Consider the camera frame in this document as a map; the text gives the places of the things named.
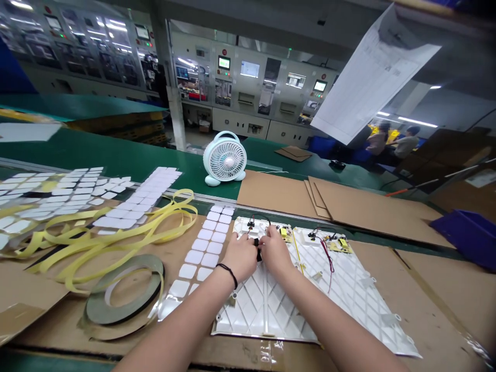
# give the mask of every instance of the white paper sheet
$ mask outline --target white paper sheet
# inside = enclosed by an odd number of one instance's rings
[[[349,144],[440,48],[409,32],[392,4],[367,31],[311,125]]]
[[[48,141],[61,124],[1,123],[0,142]]]

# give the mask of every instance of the tape roll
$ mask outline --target tape roll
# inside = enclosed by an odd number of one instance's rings
[[[150,284],[145,292],[134,301],[119,307],[110,305],[112,290],[120,279],[131,273],[148,269],[152,272]],[[161,259],[153,255],[140,255],[130,258],[119,268],[104,275],[91,291],[86,302],[85,312],[90,321],[102,326],[119,324],[145,309],[159,293],[162,279],[165,275],[164,264]]]

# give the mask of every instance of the red wire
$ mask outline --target red wire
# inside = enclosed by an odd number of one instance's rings
[[[322,248],[324,248],[324,252],[327,255],[327,258],[329,259],[329,266],[331,267],[331,277],[329,278],[329,291],[327,292],[327,294],[329,294],[331,292],[332,273],[334,272],[334,266],[332,265],[332,259],[331,256],[329,255],[329,252],[327,251],[327,247],[325,246],[326,244],[324,243],[321,237],[318,236],[317,238],[320,239],[320,244],[322,244]]]

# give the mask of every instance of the worker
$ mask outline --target worker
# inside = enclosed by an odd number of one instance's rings
[[[389,121],[383,120],[379,125],[379,133],[373,134],[368,138],[369,146],[366,148],[374,156],[380,155],[380,153],[386,147],[386,142],[389,137],[389,128],[391,123]]]
[[[114,372],[186,371],[236,285],[257,268],[254,240],[233,233],[222,267],[158,323],[115,367]],[[329,299],[295,268],[274,225],[259,242],[263,262],[312,327],[340,371],[407,371],[406,366],[368,330]]]
[[[412,150],[419,144],[419,138],[417,134],[420,132],[419,126],[408,127],[405,137],[392,141],[388,143],[388,164],[392,166],[397,166],[401,161],[406,158]]]

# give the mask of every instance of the small desk fan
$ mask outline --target small desk fan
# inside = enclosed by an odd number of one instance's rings
[[[221,136],[229,134],[233,138]],[[242,181],[246,176],[246,151],[238,136],[229,131],[222,131],[210,142],[203,154],[203,165],[208,172],[205,183],[218,186],[221,182]]]

